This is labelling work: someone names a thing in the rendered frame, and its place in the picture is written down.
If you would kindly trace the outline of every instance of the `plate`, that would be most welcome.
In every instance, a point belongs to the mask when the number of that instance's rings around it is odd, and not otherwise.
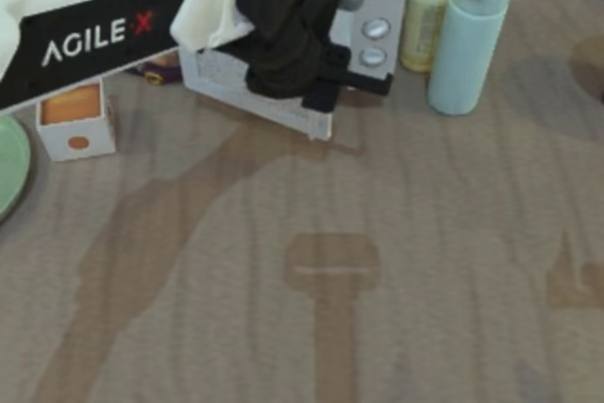
[[[19,200],[30,165],[31,148],[25,130],[12,116],[0,116],[0,222]]]

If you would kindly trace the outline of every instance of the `wood grain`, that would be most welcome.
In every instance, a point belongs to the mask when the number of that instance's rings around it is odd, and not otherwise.
[[[52,164],[32,136],[0,226],[0,403],[317,401],[300,235],[379,251],[346,399],[600,402],[603,25],[603,2],[515,1],[472,115],[400,71],[343,94],[329,144],[110,78],[120,153]]]

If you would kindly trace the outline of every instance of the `robotic arm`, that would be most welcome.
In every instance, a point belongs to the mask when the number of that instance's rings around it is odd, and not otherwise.
[[[0,113],[179,46],[248,63],[251,92],[305,95],[317,83],[385,94],[392,80],[347,72],[329,40],[338,8],[362,0],[0,0]]]

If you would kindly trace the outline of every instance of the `light blue bottle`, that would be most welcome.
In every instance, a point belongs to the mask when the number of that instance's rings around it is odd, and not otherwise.
[[[428,103],[446,115],[477,105],[510,0],[448,0],[428,83]]]

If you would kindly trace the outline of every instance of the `lotion bottle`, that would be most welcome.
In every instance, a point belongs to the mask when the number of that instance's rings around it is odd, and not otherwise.
[[[428,103],[446,115],[477,105],[510,0],[449,0],[428,83]]]
[[[408,0],[400,48],[401,64],[427,73],[432,67],[447,0]]]

